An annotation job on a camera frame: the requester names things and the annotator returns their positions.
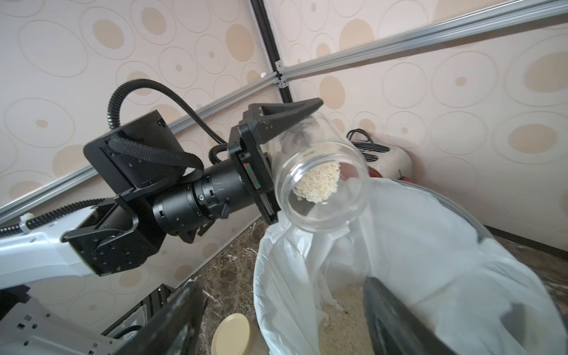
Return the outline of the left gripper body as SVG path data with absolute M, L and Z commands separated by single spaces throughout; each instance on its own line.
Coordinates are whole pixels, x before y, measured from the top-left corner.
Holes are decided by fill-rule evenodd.
M 275 196 L 269 158 L 256 142 L 245 121 L 232 127 L 228 143 L 229 158 L 251 200 L 268 224 L 278 222 L 280 207 Z

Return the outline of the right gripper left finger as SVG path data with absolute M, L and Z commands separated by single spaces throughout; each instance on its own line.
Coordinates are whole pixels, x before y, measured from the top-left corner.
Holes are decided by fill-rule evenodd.
M 180 288 L 160 285 L 143 304 L 150 318 L 118 348 L 117 354 L 197 354 L 206 298 L 197 281 Z

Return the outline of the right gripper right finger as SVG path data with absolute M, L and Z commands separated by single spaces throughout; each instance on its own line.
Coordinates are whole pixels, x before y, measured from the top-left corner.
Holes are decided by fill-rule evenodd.
M 379 279 L 365 278 L 363 306 L 375 354 L 453 354 Z

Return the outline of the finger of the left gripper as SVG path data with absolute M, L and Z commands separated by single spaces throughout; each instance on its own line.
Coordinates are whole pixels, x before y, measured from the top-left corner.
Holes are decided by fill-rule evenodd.
M 320 98 L 284 104 L 250 104 L 241 120 L 241 138 L 245 144 L 268 143 L 322 105 Z

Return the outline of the glass rice jar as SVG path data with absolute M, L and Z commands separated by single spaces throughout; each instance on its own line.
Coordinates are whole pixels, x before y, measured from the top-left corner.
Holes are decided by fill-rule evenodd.
M 235 313 L 217 327 L 211 352 L 213 355 L 267 355 L 269 347 L 257 323 L 244 314 Z
M 316 112 L 266 144 L 278 206 L 297 228 L 333 232 L 368 206 L 371 178 L 361 152 Z

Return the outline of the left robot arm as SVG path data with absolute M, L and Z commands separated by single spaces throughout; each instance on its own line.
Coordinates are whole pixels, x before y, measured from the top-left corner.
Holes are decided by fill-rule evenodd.
M 216 138 L 210 167 L 181 147 L 160 113 L 122 124 L 130 93 L 156 90 L 196 123 L 199 115 L 178 94 L 150 79 L 127 81 L 109 100 L 109 132 L 84 147 L 84 156 L 114 191 L 112 198 L 79 201 L 1 228 L 1 352 L 3 354 L 196 354 L 207 301 L 191 282 L 173 294 L 146 325 L 113 337 L 56 316 L 29 293 L 38 280 L 107 276 L 143 265 L 166 236 L 186 243 L 220 219 L 256 206 L 278 220 L 275 157 L 263 146 L 321 108 L 315 98 L 251 104 L 228 140 Z

